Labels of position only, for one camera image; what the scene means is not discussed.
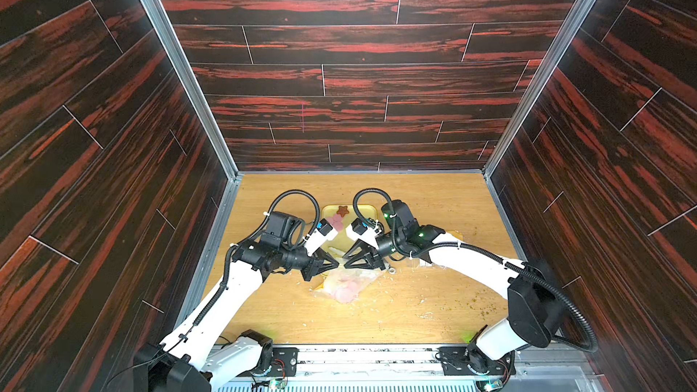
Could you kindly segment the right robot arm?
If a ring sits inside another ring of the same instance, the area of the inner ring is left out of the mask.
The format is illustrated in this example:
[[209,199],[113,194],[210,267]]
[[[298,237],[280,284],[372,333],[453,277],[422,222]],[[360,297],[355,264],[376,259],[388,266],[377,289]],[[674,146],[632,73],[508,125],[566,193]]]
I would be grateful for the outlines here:
[[485,326],[471,339],[459,362],[479,376],[506,379],[514,356],[527,347],[558,342],[586,353],[598,348],[597,336],[582,311],[564,294],[546,263],[533,264],[499,256],[466,243],[454,234],[420,224],[406,203],[386,199],[385,221],[359,213],[346,228],[354,242],[344,255],[348,269],[383,270],[398,253],[455,270],[493,290],[508,304],[508,315]]

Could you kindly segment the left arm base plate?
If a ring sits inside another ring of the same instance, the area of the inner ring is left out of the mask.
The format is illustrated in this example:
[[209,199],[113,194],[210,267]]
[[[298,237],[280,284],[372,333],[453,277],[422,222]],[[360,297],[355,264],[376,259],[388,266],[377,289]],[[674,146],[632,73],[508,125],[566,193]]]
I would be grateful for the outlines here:
[[261,352],[257,365],[237,376],[242,377],[294,377],[297,371],[299,349],[272,346]]

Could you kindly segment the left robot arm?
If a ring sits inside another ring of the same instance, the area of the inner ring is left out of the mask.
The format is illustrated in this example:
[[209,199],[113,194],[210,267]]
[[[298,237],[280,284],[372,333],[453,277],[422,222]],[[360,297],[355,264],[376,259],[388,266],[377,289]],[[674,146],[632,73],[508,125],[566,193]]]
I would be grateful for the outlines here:
[[322,250],[337,231],[314,209],[314,220],[270,208],[260,226],[225,255],[223,277],[194,311],[157,345],[144,345],[129,368],[133,391],[216,391],[241,374],[267,376],[285,369],[273,355],[271,338],[246,330],[215,348],[232,318],[272,274],[299,270],[305,281],[338,268]]

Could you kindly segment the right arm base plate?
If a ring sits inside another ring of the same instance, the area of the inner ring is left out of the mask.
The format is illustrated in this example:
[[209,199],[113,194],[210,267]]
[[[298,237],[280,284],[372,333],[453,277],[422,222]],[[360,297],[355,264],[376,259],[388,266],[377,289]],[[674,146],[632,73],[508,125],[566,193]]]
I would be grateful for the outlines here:
[[435,358],[445,376],[506,377],[515,374],[513,352],[493,360],[479,350],[457,345],[438,348]]

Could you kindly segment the clear resealable bag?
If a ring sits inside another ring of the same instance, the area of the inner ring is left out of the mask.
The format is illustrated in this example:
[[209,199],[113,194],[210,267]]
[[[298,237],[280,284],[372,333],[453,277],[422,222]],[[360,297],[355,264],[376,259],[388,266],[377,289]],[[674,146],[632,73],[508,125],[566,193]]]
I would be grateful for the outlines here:
[[[466,259],[464,256],[465,251],[457,248],[462,240],[456,235],[445,232],[438,234],[433,240],[428,240],[426,236],[423,236],[419,238],[419,241],[424,241],[423,246],[420,250],[410,253],[410,259],[420,259],[452,270],[461,270],[463,268]],[[425,252],[426,247],[448,242],[455,243],[456,246],[439,247],[432,249],[430,252]]]
[[338,303],[349,304],[382,274],[380,270],[345,268],[330,270],[324,274],[324,280],[313,291],[323,297],[334,299]]

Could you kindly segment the yellow tray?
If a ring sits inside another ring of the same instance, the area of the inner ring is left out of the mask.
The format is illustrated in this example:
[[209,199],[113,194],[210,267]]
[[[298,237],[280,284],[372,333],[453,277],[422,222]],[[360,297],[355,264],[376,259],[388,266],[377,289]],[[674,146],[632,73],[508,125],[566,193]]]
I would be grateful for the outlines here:
[[[337,214],[339,206],[348,206],[350,213],[345,217],[341,217]],[[355,243],[355,241],[352,241],[346,234],[346,228],[350,227],[355,219],[357,219],[353,206],[350,204],[327,205],[321,210],[321,216],[338,232],[338,235],[332,241],[328,241],[323,245],[323,250],[326,250],[326,252],[335,258],[342,257]]]

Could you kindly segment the metal tongs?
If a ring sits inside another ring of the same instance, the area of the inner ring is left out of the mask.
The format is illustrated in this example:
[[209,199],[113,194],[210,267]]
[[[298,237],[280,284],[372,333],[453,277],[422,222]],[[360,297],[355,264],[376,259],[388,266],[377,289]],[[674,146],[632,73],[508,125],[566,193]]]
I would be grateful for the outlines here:
[[387,261],[383,261],[381,265],[381,270],[386,270],[388,274],[394,275],[397,273],[397,270]]

